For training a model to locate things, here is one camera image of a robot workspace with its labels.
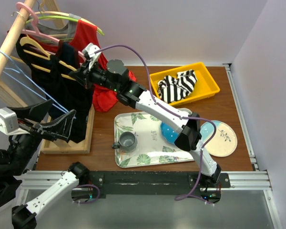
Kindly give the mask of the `yellow plastic hanger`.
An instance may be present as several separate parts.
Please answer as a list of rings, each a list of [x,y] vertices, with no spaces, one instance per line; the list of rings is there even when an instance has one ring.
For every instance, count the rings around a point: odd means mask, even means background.
[[[20,38],[20,45],[22,47],[24,47],[24,45],[28,44],[30,46],[30,48],[34,49],[35,51],[28,51],[26,49],[23,49],[25,53],[27,54],[30,54],[30,55],[33,55],[33,56],[36,56],[36,57],[39,57],[39,58],[42,58],[42,59],[45,59],[47,61],[50,61],[51,60],[51,54],[48,53],[38,42],[36,42],[34,39],[32,39],[30,36],[24,36],[22,38]],[[59,60],[59,64],[72,70],[72,71],[75,71],[76,69],[74,67],[72,67],[71,65],[68,65],[66,64],[65,62],[63,62],[62,60]],[[39,69],[39,70],[42,70],[44,72],[48,72],[50,73],[50,70],[46,69],[46,68],[43,68],[41,66],[38,66],[38,65],[35,65],[33,64],[33,67]],[[75,79],[71,78],[70,76],[66,75],[66,74],[61,74],[61,76],[63,78],[66,78],[66,79],[69,79],[69,80],[72,80],[72,81],[76,81]]]

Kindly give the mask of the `black white striped tank top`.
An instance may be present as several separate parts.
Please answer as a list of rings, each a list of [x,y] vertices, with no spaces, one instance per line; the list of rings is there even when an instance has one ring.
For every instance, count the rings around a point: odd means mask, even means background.
[[[193,69],[178,72],[176,78],[167,75],[157,83],[158,94],[168,104],[178,102],[194,91],[196,83],[197,77]]]

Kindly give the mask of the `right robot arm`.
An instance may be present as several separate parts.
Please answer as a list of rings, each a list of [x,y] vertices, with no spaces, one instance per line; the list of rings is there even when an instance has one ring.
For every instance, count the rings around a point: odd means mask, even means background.
[[[200,133],[202,118],[197,113],[183,113],[156,98],[149,90],[129,77],[129,70],[120,60],[110,60],[106,69],[98,63],[85,61],[79,69],[69,73],[86,89],[100,85],[116,92],[116,98],[125,106],[149,113],[169,125],[177,134],[174,144],[189,152],[201,169],[203,183],[214,187],[220,181],[220,166],[204,150],[206,142]]]

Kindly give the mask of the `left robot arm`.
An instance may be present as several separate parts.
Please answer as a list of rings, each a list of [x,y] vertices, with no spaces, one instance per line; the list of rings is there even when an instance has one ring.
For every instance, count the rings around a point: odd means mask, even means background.
[[[70,110],[49,123],[42,123],[53,100],[27,107],[0,109],[0,132],[9,137],[8,149],[0,149],[0,229],[34,229],[42,213],[60,196],[89,183],[89,170],[80,162],[70,165],[55,184],[26,204],[13,206],[27,164],[43,139],[67,141],[76,111]]]

